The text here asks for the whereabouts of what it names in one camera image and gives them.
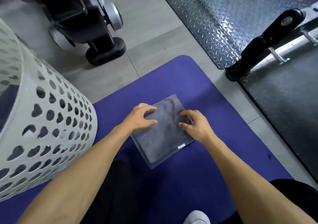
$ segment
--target black machine base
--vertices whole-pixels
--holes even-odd
[[[90,47],[86,52],[88,62],[94,66],[100,66],[125,54],[126,44],[124,40],[119,37],[114,37],[113,42],[115,47],[105,53],[98,53]]]

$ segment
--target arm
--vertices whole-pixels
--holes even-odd
[[[143,115],[156,107],[141,103],[106,137],[58,174],[31,202],[17,224],[77,224],[93,202],[118,150],[136,130],[157,122]]]
[[[197,110],[183,111],[193,125],[180,123],[194,139],[209,151],[230,190],[236,209],[247,223],[316,223],[288,200],[267,180],[257,174],[222,142],[207,119]]]

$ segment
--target white sneaker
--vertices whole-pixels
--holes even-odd
[[[210,224],[210,220],[203,212],[193,211],[187,216],[183,224]]]

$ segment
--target concrete floor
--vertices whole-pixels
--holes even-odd
[[[38,5],[0,0],[0,17],[95,103],[167,61],[192,57],[256,135],[296,179],[318,189],[304,167],[268,124],[241,87],[228,81],[165,0],[111,0],[122,13],[124,27],[113,36],[124,39],[127,53],[100,67],[86,61],[87,46],[61,50],[47,33],[49,22]]]

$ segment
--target metal floor plate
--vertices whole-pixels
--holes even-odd
[[[285,10],[317,0],[166,0],[219,69]]]

